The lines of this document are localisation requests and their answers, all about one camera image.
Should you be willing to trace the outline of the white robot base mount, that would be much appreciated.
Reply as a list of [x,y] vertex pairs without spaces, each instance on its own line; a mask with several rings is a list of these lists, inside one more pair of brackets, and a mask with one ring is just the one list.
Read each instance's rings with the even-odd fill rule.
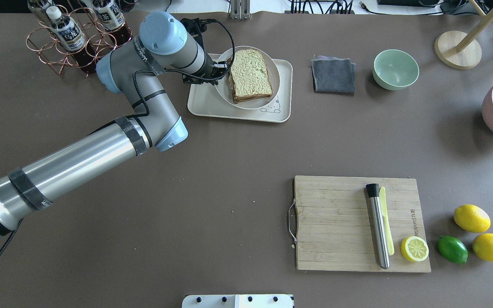
[[294,296],[290,294],[212,294],[189,295],[182,301],[182,308],[294,308]]

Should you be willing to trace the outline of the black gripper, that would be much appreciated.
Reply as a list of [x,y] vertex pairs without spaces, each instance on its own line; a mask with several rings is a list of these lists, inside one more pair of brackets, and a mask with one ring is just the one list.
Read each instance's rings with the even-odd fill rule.
[[191,74],[182,74],[182,81],[185,84],[213,84],[213,82],[217,82],[225,76],[226,70],[229,69],[227,62],[215,62],[206,52],[204,56],[204,63],[200,68],[199,77]]

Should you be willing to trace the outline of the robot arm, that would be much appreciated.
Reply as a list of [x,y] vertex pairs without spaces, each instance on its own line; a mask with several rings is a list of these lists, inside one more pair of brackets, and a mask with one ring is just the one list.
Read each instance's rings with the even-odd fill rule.
[[0,238],[26,215],[149,148],[163,152],[183,142],[188,131],[158,76],[182,74],[190,84],[217,84],[229,65],[205,51],[202,33],[212,19],[176,19],[148,14],[139,35],[97,63],[97,76],[112,93],[123,93],[134,110],[85,138],[0,178]]

